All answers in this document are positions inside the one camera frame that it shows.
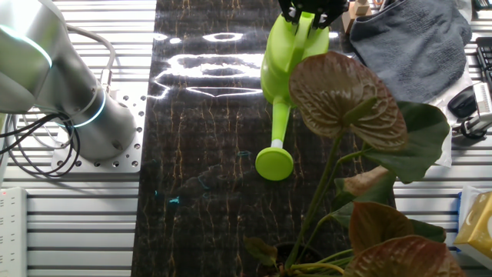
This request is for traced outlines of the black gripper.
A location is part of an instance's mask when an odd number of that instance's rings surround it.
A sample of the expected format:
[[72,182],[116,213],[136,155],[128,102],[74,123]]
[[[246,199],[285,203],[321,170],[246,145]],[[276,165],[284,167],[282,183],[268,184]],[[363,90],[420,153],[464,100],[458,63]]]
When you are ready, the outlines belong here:
[[313,29],[330,25],[329,16],[339,16],[348,10],[348,0],[278,0],[282,14],[292,25],[299,23],[302,12],[315,14]]

